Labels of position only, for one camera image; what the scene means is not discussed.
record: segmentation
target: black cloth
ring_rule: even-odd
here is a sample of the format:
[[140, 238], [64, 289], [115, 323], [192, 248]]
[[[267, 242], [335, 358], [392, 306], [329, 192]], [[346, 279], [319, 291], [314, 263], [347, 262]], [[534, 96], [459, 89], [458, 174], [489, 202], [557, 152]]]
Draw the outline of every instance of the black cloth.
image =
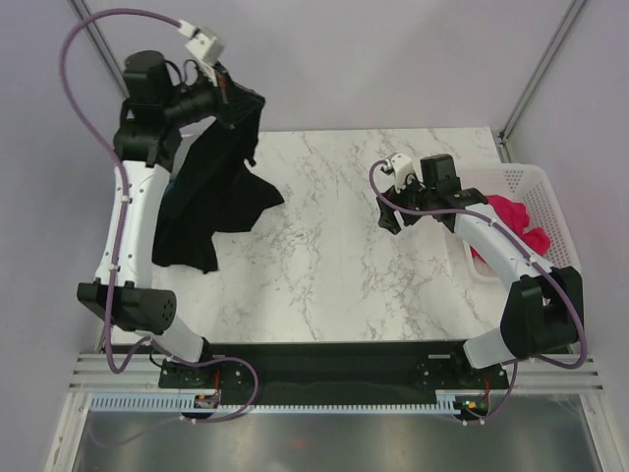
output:
[[245, 163], [256, 164], [264, 99], [250, 90], [240, 91], [239, 113], [244, 118], [234, 129], [212, 123], [190, 147], [174, 186], [162, 200], [152, 254], [158, 266], [218, 270], [212, 234], [251, 231], [265, 209], [284, 203], [277, 189]]

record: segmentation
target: metal floor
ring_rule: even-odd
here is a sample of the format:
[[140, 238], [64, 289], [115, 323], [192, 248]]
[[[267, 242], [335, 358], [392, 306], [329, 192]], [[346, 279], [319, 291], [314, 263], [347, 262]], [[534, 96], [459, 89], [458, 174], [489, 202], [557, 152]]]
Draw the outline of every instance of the metal floor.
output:
[[[116, 442], [166, 418], [90, 413]], [[431, 472], [600, 470], [578, 398], [512, 397], [485, 426], [431, 416], [255, 414], [234, 422], [176, 422], [115, 448], [84, 436], [75, 472]]]

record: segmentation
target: white marble surface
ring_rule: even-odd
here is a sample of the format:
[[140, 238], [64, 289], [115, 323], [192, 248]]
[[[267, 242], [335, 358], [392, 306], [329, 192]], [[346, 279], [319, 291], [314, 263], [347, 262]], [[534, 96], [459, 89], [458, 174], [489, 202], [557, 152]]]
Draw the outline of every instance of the white marble surface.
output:
[[506, 291], [472, 278], [458, 238], [431, 218], [397, 236], [377, 227], [368, 169], [393, 151], [498, 162], [487, 128], [262, 134], [254, 172], [286, 204], [251, 233], [214, 235], [219, 272], [156, 266], [154, 286], [174, 290], [181, 318], [210, 342], [463, 338], [497, 326]]

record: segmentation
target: metal frame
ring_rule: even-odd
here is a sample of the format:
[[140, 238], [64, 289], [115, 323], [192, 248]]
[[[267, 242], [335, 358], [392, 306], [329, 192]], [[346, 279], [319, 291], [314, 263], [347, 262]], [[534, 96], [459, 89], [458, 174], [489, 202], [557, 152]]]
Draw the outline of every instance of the metal frame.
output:
[[584, 11], [587, 3], [588, 0], [572, 0], [572, 2], [570, 3], [570, 6], [566, 10], [566, 13], [561, 18], [561, 22], [559, 23], [557, 30], [550, 39], [550, 43], [546, 47], [546, 50], [543, 52], [540, 62], [538, 62], [538, 65], [533, 71], [532, 76], [529, 78], [529, 81], [525, 85], [524, 90], [520, 95], [520, 98], [518, 98], [518, 101], [516, 102], [513, 111], [511, 111], [509, 118], [507, 118], [507, 122], [498, 134], [503, 142], [507, 141], [509, 137], [513, 134], [513, 130], [515, 129], [518, 122], [520, 121], [520, 118], [522, 118], [522, 115], [531, 103], [535, 92], [542, 83], [542, 80], [547, 74], [552, 62], [556, 58], [557, 52], [565, 42], [568, 34], [577, 24], [577, 21], [579, 20], [581, 13]]
[[[588, 0], [571, 2], [505, 125], [499, 132], [493, 132], [502, 162], [515, 161], [509, 138], [534, 98], [558, 51], [577, 24], [587, 3]], [[91, 13], [85, 0], [68, 0], [68, 4], [79, 20]], [[88, 27], [87, 34], [121, 96], [126, 96], [122, 70], [98, 25]], [[102, 337], [99, 341], [97, 346], [101, 345]], [[554, 357], [564, 360], [575, 359], [573, 355]], [[155, 359], [160, 361], [163, 357], [155, 356]], [[507, 376], [510, 376], [511, 372], [512, 368], [506, 369]], [[159, 372], [149, 363], [147, 356], [137, 356], [124, 376], [116, 376], [109, 372], [104, 355], [81, 355], [72, 376], [63, 413], [44, 470], [46, 472], [72, 470], [86, 426], [86, 415], [95, 394], [117, 392], [165, 397], [180, 393], [179, 390], [158, 389], [158, 378]], [[210, 391], [187, 390], [187, 393], [210, 393]], [[448, 390], [438, 393], [443, 395], [470, 394], [468, 390]], [[546, 396], [562, 393], [580, 395], [585, 419], [603, 470], [629, 472], [629, 460], [617, 440], [620, 436], [616, 432], [614, 417], [592, 358], [577, 371], [563, 371], [541, 362], [520, 364], [513, 394]]]
[[[68, 0], [68, 5], [79, 21], [84, 20], [92, 13], [85, 0]], [[114, 56], [114, 53], [109, 47], [105, 36], [102, 34], [102, 31], [97, 24], [92, 23], [86, 28], [86, 32], [89, 42], [91, 42], [100, 57], [100, 60], [107, 70], [107, 74], [109, 74], [109, 77], [114, 81], [116, 89], [118, 89], [121, 96], [126, 97], [127, 87], [123, 80], [122, 69], [116, 60], [116, 56]]]
[[[115, 356], [118, 361], [123, 355]], [[555, 355], [554, 359], [564, 362], [574, 362], [576, 355]], [[163, 356], [155, 356], [159, 363]], [[510, 378], [513, 368], [505, 368], [505, 374]], [[181, 395], [181, 390], [159, 389], [160, 370], [150, 363], [147, 355], [138, 355], [129, 365], [125, 375], [117, 376], [109, 371], [104, 354], [82, 354], [79, 356], [73, 372], [69, 392], [64, 405], [61, 420], [55, 434], [54, 443], [50, 449], [46, 462], [46, 472], [67, 472], [72, 470], [77, 459], [79, 442], [86, 426], [86, 415], [91, 405], [100, 405], [102, 401], [94, 402], [95, 398], [107, 397], [106, 392], [115, 392], [118, 397], [146, 399], [172, 399], [173, 395]], [[212, 394], [212, 390], [185, 390], [190, 394]], [[456, 395], [470, 395], [469, 390], [438, 391], [444, 401]], [[627, 458], [623, 455], [621, 445], [616, 441], [613, 416], [607, 404], [606, 395], [599, 377], [597, 366], [592, 357], [580, 370], [567, 371], [551, 366], [544, 362], [522, 362], [519, 365], [518, 378], [513, 389], [514, 395], [552, 396], [557, 394], [579, 394], [584, 409], [585, 419], [590, 429], [596, 454], [605, 472], [629, 472]], [[261, 413], [277, 413], [272, 409], [259, 409]], [[410, 409], [411, 413], [430, 413]]]

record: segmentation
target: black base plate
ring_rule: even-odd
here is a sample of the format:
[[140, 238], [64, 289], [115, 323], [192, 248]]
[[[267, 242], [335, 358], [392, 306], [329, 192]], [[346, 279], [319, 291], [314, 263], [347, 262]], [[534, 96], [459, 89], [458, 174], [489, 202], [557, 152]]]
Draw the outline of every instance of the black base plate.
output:
[[[401, 405], [435, 403], [436, 390], [507, 388], [494, 366], [456, 374], [449, 355], [462, 341], [213, 344], [214, 357], [239, 357], [257, 371], [258, 405]], [[253, 376], [241, 364], [194, 370], [164, 361], [161, 388], [214, 388], [220, 371], [221, 402], [243, 404]]]

